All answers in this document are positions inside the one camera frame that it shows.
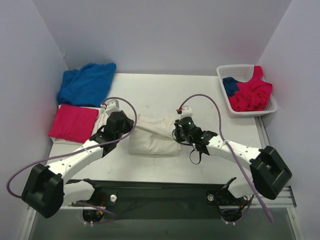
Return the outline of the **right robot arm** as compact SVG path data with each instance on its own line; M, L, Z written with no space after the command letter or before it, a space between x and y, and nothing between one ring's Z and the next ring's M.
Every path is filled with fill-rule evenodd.
M275 200L292 177L291 170L272 146L256 148L223 140L218 133L196 126L190 116L175 120L174 126L179 143L187 142L200 155L220 157L249 170L249 181L269 200Z

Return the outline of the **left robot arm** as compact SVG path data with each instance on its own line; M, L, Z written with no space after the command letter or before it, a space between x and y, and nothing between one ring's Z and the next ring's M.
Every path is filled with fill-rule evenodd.
M58 161L35 165L29 174L21 199L45 218L58 212L61 206L85 201L95 206L101 201L101 187L91 179L76 183L69 180L91 163L114 150L125 134L130 134L135 122L121 111L112 112L85 143Z

